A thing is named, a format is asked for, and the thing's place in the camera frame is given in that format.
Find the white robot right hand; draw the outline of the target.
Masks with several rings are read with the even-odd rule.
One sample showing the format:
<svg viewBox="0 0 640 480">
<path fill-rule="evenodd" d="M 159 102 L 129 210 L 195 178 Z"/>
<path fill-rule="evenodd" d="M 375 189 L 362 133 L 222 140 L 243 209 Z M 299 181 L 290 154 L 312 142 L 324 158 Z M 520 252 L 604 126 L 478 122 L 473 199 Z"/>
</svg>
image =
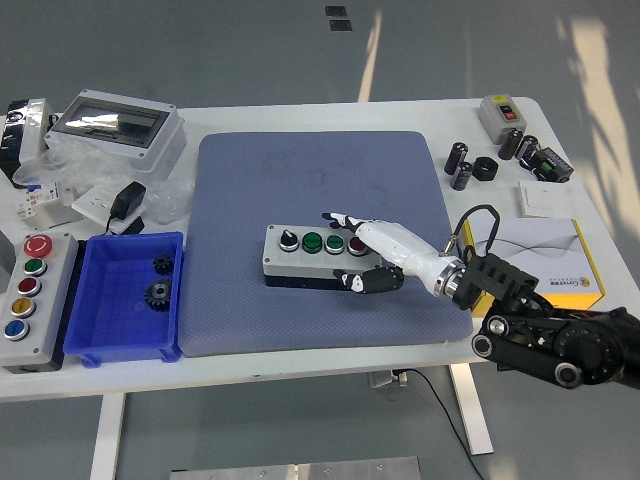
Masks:
<svg viewBox="0 0 640 480">
<path fill-rule="evenodd" d="M 416 276 L 435 297 L 453 297 L 464 273 L 464 264 L 454 256 L 443 256 L 425 240 L 398 223 L 363 220 L 340 213 L 324 213 L 333 228 L 347 228 L 367 247 L 389 262 L 359 274 L 334 270 L 347 289 L 361 294 L 395 291 L 405 276 Z"/>
</svg>

